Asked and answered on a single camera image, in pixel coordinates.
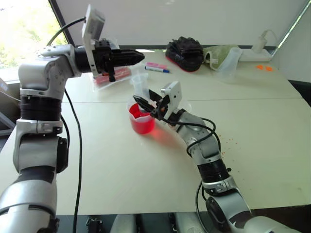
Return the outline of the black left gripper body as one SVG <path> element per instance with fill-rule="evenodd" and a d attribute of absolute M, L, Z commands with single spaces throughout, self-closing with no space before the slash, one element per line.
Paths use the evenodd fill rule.
<path fill-rule="evenodd" d="M 101 39 L 95 42 L 95 50 L 93 51 L 96 70 L 99 74 L 108 73 L 108 80 L 115 82 L 115 67 L 121 66 L 119 58 L 120 50 L 113 50 L 107 39 Z"/>

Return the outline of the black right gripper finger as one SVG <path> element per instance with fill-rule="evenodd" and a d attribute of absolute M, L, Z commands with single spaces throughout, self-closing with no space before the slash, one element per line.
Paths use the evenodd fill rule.
<path fill-rule="evenodd" d="M 150 100 L 155 103 L 160 103 L 162 102 L 162 99 L 163 99 L 158 93 L 154 92 L 151 89 L 149 89 L 149 97 L 150 97 Z"/>
<path fill-rule="evenodd" d="M 151 113 L 155 107 L 153 107 L 147 100 L 143 97 L 133 95 L 135 102 L 139 105 L 139 108 L 146 113 Z"/>

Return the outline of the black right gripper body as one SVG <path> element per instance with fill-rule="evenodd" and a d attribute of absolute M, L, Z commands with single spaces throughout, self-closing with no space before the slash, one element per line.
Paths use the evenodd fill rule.
<path fill-rule="evenodd" d="M 168 95 L 165 95 L 164 97 L 155 95 L 151 97 L 151 100 L 156 104 L 156 107 L 150 112 L 152 118 L 162 120 L 169 124 L 177 124 L 180 119 L 180 110 L 177 110 L 176 113 L 170 113 L 169 116 L 165 118 L 165 114 L 169 112 L 169 104 L 171 103 Z"/>

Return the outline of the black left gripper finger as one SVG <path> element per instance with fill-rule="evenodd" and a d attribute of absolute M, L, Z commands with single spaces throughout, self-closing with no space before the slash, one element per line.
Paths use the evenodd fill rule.
<path fill-rule="evenodd" d="M 136 50 L 112 50 L 112 54 L 116 58 L 145 58 L 144 54 Z"/>
<path fill-rule="evenodd" d="M 132 66 L 141 62 L 144 57 L 121 57 L 113 59 L 113 66 Z"/>

